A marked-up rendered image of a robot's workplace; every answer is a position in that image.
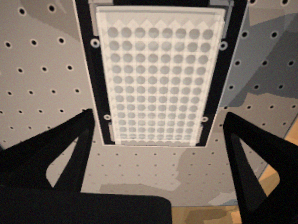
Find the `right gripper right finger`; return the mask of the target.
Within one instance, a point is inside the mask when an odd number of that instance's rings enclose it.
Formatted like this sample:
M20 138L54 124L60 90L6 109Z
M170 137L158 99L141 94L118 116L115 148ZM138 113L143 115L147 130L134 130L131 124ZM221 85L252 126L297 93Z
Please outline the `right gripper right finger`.
M242 224L288 224L298 220L298 145L233 112L226 114L223 133ZM268 197L239 138L279 175L279 184Z

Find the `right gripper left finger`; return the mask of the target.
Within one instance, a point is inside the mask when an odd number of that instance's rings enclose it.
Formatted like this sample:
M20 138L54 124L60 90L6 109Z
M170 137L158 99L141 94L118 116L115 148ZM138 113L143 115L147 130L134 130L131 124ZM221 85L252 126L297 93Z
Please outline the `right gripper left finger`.
M66 122L0 151L0 183L8 187L81 192L91 150L95 118L86 109ZM76 139L73 153L54 187L49 165Z

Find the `grey flat base plate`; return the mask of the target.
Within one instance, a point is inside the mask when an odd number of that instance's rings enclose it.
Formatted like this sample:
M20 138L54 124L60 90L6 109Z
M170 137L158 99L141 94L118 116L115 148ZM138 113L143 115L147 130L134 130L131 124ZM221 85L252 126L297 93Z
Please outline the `grey flat base plate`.
M102 146L72 0L0 0L0 146L86 109L95 132L81 192L238 206L227 112L285 139L298 119L298 0L250 0L206 148Z

